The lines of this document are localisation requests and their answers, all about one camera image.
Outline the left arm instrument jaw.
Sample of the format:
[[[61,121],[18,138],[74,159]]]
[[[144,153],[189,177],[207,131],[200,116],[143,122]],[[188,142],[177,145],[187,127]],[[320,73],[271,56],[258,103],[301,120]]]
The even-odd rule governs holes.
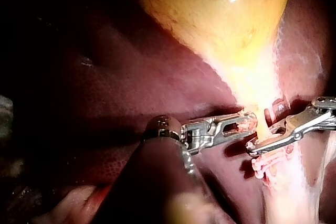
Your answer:
[[[256,132],[257,119],[230,119],[218,122],[213,146],[230,143]]]
[[[247,121],[256,122],[257,117],[253,112],[240,111],[233,114],[219,115],[215,116],[214,122],[227,122],[228,124],[232,123],[245,123]]]

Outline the left arm instrument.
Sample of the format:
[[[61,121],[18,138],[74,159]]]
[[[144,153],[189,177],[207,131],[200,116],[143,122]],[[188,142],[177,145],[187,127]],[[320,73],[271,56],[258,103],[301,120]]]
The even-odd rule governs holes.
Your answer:
[[[216,123],[214,117],[191,120],[181,124],[169,115],[159,115],[151,119],[142,135],[142,142],[156,137],[172,138],[181,148],[184,168],[190,175],[195,175],[196,167],[192,156],[200,150],[211,147],[214,143]]]

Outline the right arm instrument jaw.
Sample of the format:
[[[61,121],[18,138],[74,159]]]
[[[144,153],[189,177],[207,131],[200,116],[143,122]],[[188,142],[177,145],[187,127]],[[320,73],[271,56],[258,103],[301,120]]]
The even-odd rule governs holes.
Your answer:
[[[294,134],[273,134],[272,137],[266,139],[263,142],[258,142],[258,138],[254,137],[252,140],[246,143],[246,152],[249,156],[260,156],[289,144],[292,144],[302,139],[302,133]]]
[[[282,119],[285,119],[290,114],[290,103],[286,97],[279,98],[273,104],[264,109],[264,115],[267,125],[274,125]]]

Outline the right arm instrument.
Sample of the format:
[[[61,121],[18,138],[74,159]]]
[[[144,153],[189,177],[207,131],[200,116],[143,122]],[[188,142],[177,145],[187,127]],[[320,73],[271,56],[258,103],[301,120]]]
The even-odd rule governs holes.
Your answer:
[[[285,120],[286,134],[304,136],[314,130],[335,131],[335,97],[317,97],[300,113]]]

